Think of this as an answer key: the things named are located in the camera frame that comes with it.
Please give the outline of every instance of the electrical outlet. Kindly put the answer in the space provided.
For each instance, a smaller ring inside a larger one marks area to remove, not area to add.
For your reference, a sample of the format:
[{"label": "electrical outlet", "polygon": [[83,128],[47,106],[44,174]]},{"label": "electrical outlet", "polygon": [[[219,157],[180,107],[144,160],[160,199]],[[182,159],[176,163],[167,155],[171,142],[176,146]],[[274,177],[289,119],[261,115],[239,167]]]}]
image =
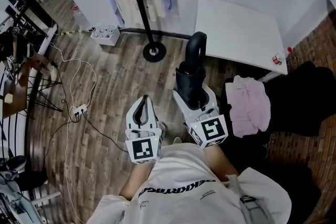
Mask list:
[{"label": "electrical outlet", "polygon": [[87,109],[86,105],[83,104],[83,105],[81,105],[81,106],[79,106],[75,109],[74,114],[78,115],[78,116],[81,116],[82,114],[86,113],[87,111],[88,111],[88,109]]}]

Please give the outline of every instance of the metal stand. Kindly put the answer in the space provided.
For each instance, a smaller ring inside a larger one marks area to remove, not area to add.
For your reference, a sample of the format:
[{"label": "metal stand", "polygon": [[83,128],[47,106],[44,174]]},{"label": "metal stand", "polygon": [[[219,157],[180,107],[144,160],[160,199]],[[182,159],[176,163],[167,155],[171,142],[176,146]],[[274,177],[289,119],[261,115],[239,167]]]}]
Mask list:
[{"label": "metal stand", "polygon": [[[50,83],[49,84],[42,84],[42,85],[39,85],[39,87],[43,87],[45,86],[44,88],[42,89],[39,89],[36,91],[36,93],[39,93],[45,100],[47,100],[47,103],[43,103],[39,100],[34,100],[34,103],[35,104],[38,104],[40,106],[43,106],[45,108],[48,108],[48,109],[52,109],[52,110],[56,110],[56,111],[59,111],[59,112],[62,112],[63,110],[58,108],[56,105],[54,105],[43,93],[42,91],[45,90],[45,89],[48,89],[52,86],[55,86],[55,85],[58,85],[58,84],[61,84],[61,82],[58,82],[58,81],[52,81],[52,80],[48,80],[48,79],[42,79],[41,80],[44,80],[44,81],[49,81]],[[28,88],[34,88],[34,85],[29,81],[29,83],[31,84],[31,87],[28,87]],[[30,97],[33,95],[33,92],[28,94],[27,97],[29,98],[28,101],[30,100]]]},{"label": "metal stand", "polygon": [[166,55],[166,47],[161,42],[153,40],[143,0],[136,0],[136,2],[149,40],[149,43],[143,49],[143,56],[148,62],[159,62]]}]

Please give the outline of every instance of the black coat rack pole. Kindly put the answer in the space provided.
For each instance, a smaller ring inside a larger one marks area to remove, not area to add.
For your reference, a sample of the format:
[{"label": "black coat rack pole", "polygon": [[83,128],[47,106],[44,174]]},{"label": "black coat rack pole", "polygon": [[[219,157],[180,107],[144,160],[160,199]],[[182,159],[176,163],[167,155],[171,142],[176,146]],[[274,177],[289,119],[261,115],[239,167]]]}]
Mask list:
[{"label": "black coat rack pole", "polygon": [[166,47],[161,42],[153,40],[143,0],[136,0],[136,2],[149,40],[149,43],[143,49],[143,56],[148,62],[159,62],[166,55]]}]

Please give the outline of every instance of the wooden floor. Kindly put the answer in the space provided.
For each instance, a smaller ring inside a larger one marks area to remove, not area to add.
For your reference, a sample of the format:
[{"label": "wooden floor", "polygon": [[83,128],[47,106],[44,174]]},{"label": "wooden floor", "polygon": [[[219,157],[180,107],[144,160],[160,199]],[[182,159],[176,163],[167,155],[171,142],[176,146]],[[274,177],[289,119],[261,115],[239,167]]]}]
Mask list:
[{"label": "wooden floor", "polygon": [[[70,10],[72,4],[74,4],[72,0],[45,0],[43,7],[59,24],[60,29],[74,30],[76,25]],[[98,81],[89,105],[88,119],[101,132],[117,141],[119,146],[124,144],[125,114],[133,102],[144,94],[152,98],[159,120],[167,126],[165,144],[171,143],[175,136],[181,136],[181,134],[183,138],[189,137],[182,125],[182,115],[172,97],[175,68],[183,59],[186,40],[163,37],[161,41],[166,45],[167,55],[158,63],[149,63],[143,59],[142,49],[148,40],[142,34],[124,33],[115,47],[99,46],[90,39],[88,34],[83,39],[79,39],[78,34],[59,36],[55,42],[55,45],[64,52],[65,59],[79,57],[92,64]],[[304,42],[305,49],[309,50],[310,42],[316,42],[316,40],[310,37]],[[76,72],[78,62],[62,63],[60,53],[52,48],[49,50],[49,57],[59,66],[67,101],[70,104],[70,81]],[[294,57],[289,61],[289,69],[295,69],[298,63],[299,60]],[[205,83],[217,95],[221,94],[225,78],[232,78],[246,68],[245,65],[211,57],[206,58],[205,66],[207,73]],[[90,67],[83,64],[72,82],[75,106],[88,103],[93,81],[94,75]],[[55,86],[47,94],[52,102],[63,109],[63,113],[41,107],[35,107],[33,110],[35,120],[30,120],[28,129],[28,151],[33,169],[42,168],[43,156],[51,134],[68,120],[68,111],[61,102],[64,98],[62,87]],[[274,134],[273,139],[276,143],[269,149],[271,159],[286,159],[287,143],[298,141],[299,146],[295,149],[296,156],[299,156],[298,162],[303,156],[307,157],[307,152],[310,150],[316,151],[316,158],[312,158],[307,165],[313,170],[314,181],[323,189],[323,197],[310,222],[323,219],[325,210],[329,208],[335,196],[336,164],[333,162],[334,158],[329,157],[333,156],[334,137],[330,149],[328,146],[327,153],[323,151],[324,140],[330,140],[330,135],[324,134],[324,127],[329,126],[329,121],[323,124],[319,137],[306,138],[294,134],[287,137],[281,133]],[[313,141],[319,145],[318,150],[314,148]],[[74,208],[79,218],[86,222],[103,195],[119,192],[132,168],[127,153],[118,150],[84,119],[77,124],[69,125],[68,160],[65,168],[66,143],[67,128],[64,126],[51,141],[50,152],[46,158],[49,184],[38,189],[40,192],[53,193],[59,190],[62,192],[61,196],[45,205],[40,212],[47,223],[71,223],[72,221],[80,223],[69,199],[65,169],[68,171],[69,189]],[[325,169],[319,169],[318,166],[323,164]]]}]

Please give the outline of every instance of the white table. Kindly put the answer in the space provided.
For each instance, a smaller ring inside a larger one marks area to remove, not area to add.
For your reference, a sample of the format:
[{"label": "white table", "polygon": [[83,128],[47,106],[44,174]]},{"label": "white table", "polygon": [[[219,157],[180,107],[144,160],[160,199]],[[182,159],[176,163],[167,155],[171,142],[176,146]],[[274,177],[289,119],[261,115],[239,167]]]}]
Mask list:
[{"label": "white table", "polygon": [[206,55],[287,74],[287,65],[273,63],[283,50],[277,22],[255,10],[219,0],[198,0],[195,32],[207,35]]}]

